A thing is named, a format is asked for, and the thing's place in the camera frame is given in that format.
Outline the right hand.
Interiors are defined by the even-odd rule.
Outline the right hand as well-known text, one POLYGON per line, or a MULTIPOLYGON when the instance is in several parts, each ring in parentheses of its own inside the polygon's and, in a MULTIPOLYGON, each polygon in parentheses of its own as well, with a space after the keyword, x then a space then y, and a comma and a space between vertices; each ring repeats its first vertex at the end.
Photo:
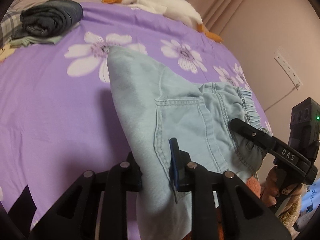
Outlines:
POLYGON ((261 201, 267 206, 271 207, 277 204, 277 200, 280 196, 287 196, 293 189, 289 197, 286 198, 286 205, 281 207, 278 211, 279 215, 288 211, 292 205, 301 198, 301 195, 305 192, 305 187, 303 184, 292 184, 283 190, 280 190, 277 186, 277 167, 274 166, 268 173, 265 182, 261 185, 261 201))

